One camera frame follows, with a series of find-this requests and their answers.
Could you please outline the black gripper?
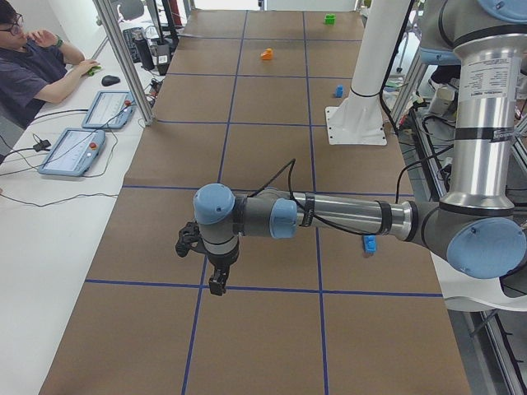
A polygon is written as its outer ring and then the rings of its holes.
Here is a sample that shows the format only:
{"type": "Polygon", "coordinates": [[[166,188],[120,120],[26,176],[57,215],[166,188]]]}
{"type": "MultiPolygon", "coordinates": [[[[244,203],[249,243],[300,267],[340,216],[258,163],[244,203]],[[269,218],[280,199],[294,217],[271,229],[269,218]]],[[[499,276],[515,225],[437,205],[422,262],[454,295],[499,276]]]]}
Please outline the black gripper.
{"type": "Polygon", "coordinates": [[[214,266],[214,272],[208,280],[209,291],[212,295],[224,295],[226,293],[227,275],[231,265],[236,263],[240,254],[240,248],[236,245],[230,252],[214,254],[207,252],[208,261],[214,266]]]}

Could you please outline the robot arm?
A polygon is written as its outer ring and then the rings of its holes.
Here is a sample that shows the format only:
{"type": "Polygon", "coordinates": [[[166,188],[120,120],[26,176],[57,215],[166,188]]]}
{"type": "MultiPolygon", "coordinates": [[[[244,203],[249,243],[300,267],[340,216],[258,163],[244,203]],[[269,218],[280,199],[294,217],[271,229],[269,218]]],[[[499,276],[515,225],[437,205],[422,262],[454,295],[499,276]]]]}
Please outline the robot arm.
{"type": "Polygon", "coordinates": [[[441,52],[460,61],[454,161],[448,193],[438,202],[361,201],[263,186],[236,195],[209,184],[194,195],[194,220],[179,234],[179,256],[205,255],[209,289],[226,290],[240,237],[287,239],[300,227],[354,235],[393,235],[419,244],[456,271],[479,279],[506,275],[523,263],[526,236],[513,221],[506,176],[515,134],[516,84],[526,50],[523,1],[429,1],[422,59],[441,52]]]}

